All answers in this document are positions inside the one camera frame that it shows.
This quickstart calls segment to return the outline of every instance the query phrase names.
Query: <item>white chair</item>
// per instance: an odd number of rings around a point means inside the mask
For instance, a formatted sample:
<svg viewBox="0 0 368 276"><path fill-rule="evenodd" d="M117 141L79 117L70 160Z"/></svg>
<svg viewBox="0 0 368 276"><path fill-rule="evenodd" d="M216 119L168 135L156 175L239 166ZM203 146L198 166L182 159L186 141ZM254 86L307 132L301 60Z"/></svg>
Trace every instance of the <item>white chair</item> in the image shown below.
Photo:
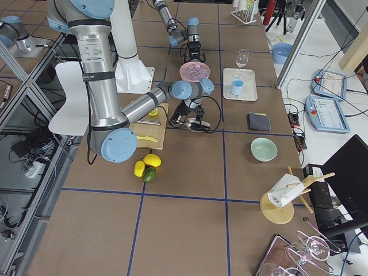
<svg viewBox="0 0 368 276"><path fill-rule="evenodd" d="M66 101L50 121L48 129L56 134L83 136L89 123L89 114L81 68L78 62L64 62L56 65L56 73Z"/></svg>

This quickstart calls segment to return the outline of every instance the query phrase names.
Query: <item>tripod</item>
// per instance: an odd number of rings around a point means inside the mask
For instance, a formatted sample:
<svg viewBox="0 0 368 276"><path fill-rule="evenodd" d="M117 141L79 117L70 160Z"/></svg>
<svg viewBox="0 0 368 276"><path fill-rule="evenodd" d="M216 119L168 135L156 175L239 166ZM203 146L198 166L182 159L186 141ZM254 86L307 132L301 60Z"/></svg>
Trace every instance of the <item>tripod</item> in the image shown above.
<svg viewBox="0 0 368 276"><path fill-rule="evenodd" d="M283 33L286 34L286 1L287 0L281 0L280 1L280 10L278 11L277 15L274 17L274 19L272 20L271 24L267 27L266 32L269 31L269 29L271 28L272 24L275 23L275 21L277 20L276 25L278 26L281 22L281 19L283 18Z"/></svg>

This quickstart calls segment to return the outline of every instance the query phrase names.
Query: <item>green bowl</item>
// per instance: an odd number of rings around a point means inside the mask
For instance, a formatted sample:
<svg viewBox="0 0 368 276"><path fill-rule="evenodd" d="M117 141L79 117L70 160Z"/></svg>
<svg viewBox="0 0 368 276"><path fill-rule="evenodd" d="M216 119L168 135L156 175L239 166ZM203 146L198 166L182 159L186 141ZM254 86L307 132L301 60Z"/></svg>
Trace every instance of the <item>green bowl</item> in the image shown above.
<svg viewBox="0 0 368 276"><path fill-rule="evenodd" d="M258 161L267 162L276 157L277 147L270 139L257 138L251 144L251 152Z"/></svg>

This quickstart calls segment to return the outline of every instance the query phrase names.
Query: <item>brown tabletop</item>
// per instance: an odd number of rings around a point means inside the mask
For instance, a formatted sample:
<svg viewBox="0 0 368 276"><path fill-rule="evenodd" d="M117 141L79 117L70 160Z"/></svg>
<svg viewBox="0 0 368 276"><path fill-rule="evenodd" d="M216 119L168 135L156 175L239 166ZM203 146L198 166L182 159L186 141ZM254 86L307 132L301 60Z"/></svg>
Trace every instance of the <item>brown tabletop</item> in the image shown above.
<svg viewBox="0 0 368 276"><path fill-rule="evenodd" d="M168 127L163 150L138 149L120 164L98 157L89 166L83 141L27 275L250 276L274 234L296 241L297 229L313 232L302 222L304 216L314 222L303 206L295 207L286 225L269 222L260 211L260 197L288 166L302 178L281 92L271 85L275 72L260 21L242 26L229 14L229 5L168 6L184 24L189 16L202 23L202 48L215 83L212 96L224 111L218 131L207 135ZM159 15L140 2L134 19L140 59L156 68L154 83L179 79L179 47L168 46ZM233 44L226 44L230 34ZM231 56L242 47L240 38L252 51L247 68L256 74L255 102L221 96L222 69L234 67ZM120 95L121 104L136 97ZM179 102L168 102L172 114ZM217 107L207 99L204 107L204 120L215 125ZM249 131L247 112L267 113L271 132ZM250 143L257 137L277 145L275 159L263 163L252 157ZM145 183L134 176L133 167L150 152L162 158L162 165L155 180Z"/></svg>

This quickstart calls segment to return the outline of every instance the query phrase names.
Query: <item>white pillar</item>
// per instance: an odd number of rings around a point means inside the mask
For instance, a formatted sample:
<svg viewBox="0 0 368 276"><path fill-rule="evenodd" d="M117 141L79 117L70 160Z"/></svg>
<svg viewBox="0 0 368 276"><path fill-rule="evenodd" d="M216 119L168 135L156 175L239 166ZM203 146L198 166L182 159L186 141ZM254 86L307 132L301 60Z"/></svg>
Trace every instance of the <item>white pillar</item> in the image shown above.
<svg viewBox="0 0 368 276"><path fill-rule="evenodd" d="M119 55L115 72L118 92L144 94L150 91L155 69L146 68L137 54L128 0L115 0L110 19Z"/></svg>

